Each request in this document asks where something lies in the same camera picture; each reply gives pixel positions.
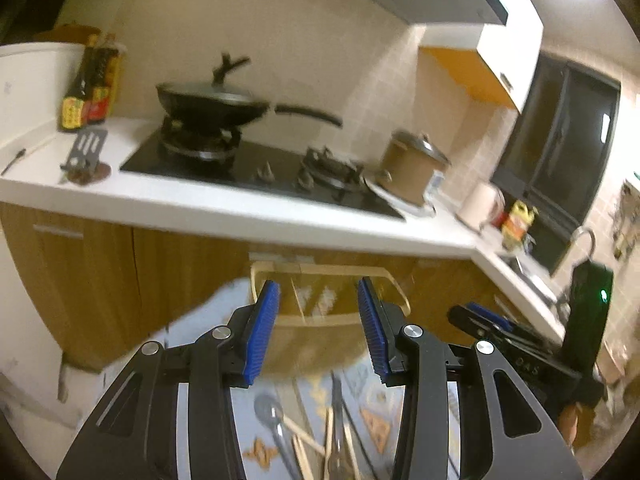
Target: lid handle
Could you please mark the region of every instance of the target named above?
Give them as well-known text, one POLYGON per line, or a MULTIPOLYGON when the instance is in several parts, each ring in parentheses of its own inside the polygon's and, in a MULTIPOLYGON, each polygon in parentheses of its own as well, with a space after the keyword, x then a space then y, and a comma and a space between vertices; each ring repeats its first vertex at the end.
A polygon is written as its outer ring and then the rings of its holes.
POLYGON ((251 58, 244 56, 236 59, 235 61, 231 61, 231 56, 228 54, 228 52, 224 52, 222 54, 222 65, 213 70, 212 86, 222 85, 222 83, 225 82, 225 77, 229 72, 247 63, 251 63, 251 58))

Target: white countertop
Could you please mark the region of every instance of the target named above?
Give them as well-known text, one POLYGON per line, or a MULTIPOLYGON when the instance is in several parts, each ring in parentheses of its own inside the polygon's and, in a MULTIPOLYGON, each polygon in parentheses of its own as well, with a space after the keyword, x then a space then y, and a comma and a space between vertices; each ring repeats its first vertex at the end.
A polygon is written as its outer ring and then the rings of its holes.
POLYGON ((498 257, 499 242, 479 237, 444 206, 432 219, 383 218, 344 207, 238 190, 216 184, 120 172, 120 165, 156 123, 111 118, 100 160, 111 176, 85 187, 63 179, 73 135, 55 124, 0 148, 0 165, 21 148, 27 155, 0 178, 0 201, 121 224, 260 242, 428 257, 470 258, 543 335, 564 329, 535 293, 498 257))

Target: metal screw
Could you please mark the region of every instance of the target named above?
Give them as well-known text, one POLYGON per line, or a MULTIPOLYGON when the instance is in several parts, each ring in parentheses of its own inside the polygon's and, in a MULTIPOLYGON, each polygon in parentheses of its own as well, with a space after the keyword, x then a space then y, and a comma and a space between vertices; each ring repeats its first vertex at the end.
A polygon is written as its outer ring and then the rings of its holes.
POLYGON ((216 339, 227 339, 231 336, 231 329, 225 325, 217 326, 211 331, 211 335, 216 339))
POLYGON ((481 354, 489 355, 494 353, 494 346, 488 341, 478 341, 476 343, 476 348, 481 354))
POLYGON ((409 337, 420 337, 422 335, 422 329, 417 325, 407 325, 402 331, 409 337))
POLYGON ((160 349, 160 345, 155 341, 149 341, 142 345, 142 353, 144 355, 153 355, 160 349))

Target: bottle label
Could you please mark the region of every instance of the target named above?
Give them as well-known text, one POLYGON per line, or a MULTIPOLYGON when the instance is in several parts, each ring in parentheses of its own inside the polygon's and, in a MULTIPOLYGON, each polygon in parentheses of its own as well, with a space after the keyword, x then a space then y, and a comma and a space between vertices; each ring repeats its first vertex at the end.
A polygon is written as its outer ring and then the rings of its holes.
POLYGON ((118 71, 119 56, 118 54, 111 56, 107 63, 107 69, 104 72, 104 82, 110 88, 113 86, 113 81, 116 78, 116 72, 118 71))
POLYGON ((86 124, 88 113, 88 101, 82 101, 77 97, 65 97, 62 100, 62 120, 60 123, 65 130, 82 128, 86 124))
POLYGON ((529 225, 520 217, 516 215, 509 215, 505 223, 502 226, 503 232, 506 231, 511 237, 516 240, 522 240, 522 237, 526 234, 529 225))
POLYGON ((109 108, 109 89, 106 86, 94 88, 94 95, 89 109, 89 121, 101 121, 107 116, 109 108))

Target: yellow bottle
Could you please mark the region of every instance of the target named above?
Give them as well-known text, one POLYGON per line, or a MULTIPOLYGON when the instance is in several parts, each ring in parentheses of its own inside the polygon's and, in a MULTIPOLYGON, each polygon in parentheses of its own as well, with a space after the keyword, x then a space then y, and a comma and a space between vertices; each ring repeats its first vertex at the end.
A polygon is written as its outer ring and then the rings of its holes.
POLYGON ((513 251, 522 242, 537 214, 535 207, 529 209, 522 200, 516 200, 502 224, 502 244, 507 250, 513 251))

